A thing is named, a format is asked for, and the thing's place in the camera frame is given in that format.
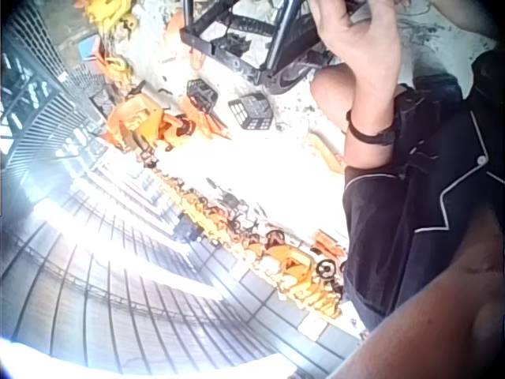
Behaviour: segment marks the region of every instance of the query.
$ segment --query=black metal frame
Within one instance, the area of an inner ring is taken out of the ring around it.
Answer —
[[[296,30],[294,29],[297,38],[293,42],[296,43],[289,43],[289,41],[286,43],[304,0],[285,0],[278,15],[276,25],[231,14],[229,9],[240,0],[219,0],[197,21],[194,21],[193,1],[183,0],[185,27],[181,29],[181,41],[222,63],[235,73],[239,73],[254,85],[265,84],[268,87],[275,80],[274,76],[278,75],[290,63],[320,42],[314,21],[312,17],[308,16],[298,18],[298,20],[302,21],[302,24],[297,25]],[[260,68],[250,65],[212,42],[201,39],[201,34],[212,23],[215,21],[224,23],[225,21],[223,20],[229,20],[227,26],[230,28],[235,28],[234,26],[240,23],[249,23],[249,25],[254,25],[254,27],[247,28],[248,30],[245,30],[247,32],[253,32],[262,36],[271,33],[270,48],[268,49],[265,62]]]

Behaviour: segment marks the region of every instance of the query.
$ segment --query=watch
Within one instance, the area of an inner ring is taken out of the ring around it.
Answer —
[[[383,130],[379,134],[375,136],[369,136],[367,134],[363,134],[353,125],[352,120],[350,119],[350,111],[347,112],[347,121],[349,123],[347,130],[359,141],[365,144],[380,144],[381,146],[388,146],[395,142],[395,127],[394,124],[389,128]]]

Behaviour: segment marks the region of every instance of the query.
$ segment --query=concrete floor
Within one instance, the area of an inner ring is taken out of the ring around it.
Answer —
[[[192,71],[187,62],[163,62],[170,55],[170,47],[163,41],[165,24],[180,4],[139,0],[133,11],[139,18],[139,28],[130,40],[116,35],[114,48],[130,62],[136,80],[145,79],[155,90],[165,88],[176,99],[185,93],[188,79],[205,79],[219,93],[215,112],[228,125],[233,141],[215,140],[176,148],[163,154],[161,166],[202,193],[210,193],[205,178],[211,178],[248,203],[260,204],[271,223],[301,239],[310,241],[312,235],[322,229],[346,246],[343,179],[330,172],[324,162],[304,146],[304,138],[312,130],[326,137],[336,152],[341,152],[343,147],[342,134],[322,115],[311,97],[309,83],[313,73],[284,95],[268,95],[275,109],[275,124],[270,130],[242,130],[227,102],[262,91],[262,88],[254,88],[209,58],[198,73]],[[459,30],[425,0],[415,2],[408,9],[401,7],[400,11],[404,46],[400,81],[409,84],[412,80],[413,51],[429,47],[459,79],[467,94],[472,83],[470,64],[482,51],[492,47],[490,41]],[[253,0],[242,0],[234,7],[234,12],[269,21],[275,16],[268,2]],[[367,17],[366,11],[359,17]],[[223,33],[224,27],[218,26],[209,30],[207,37]],[[250,62],[261,62],[266,54],[264,41],[253,40],[251,51],[254,54],[246,58]]]

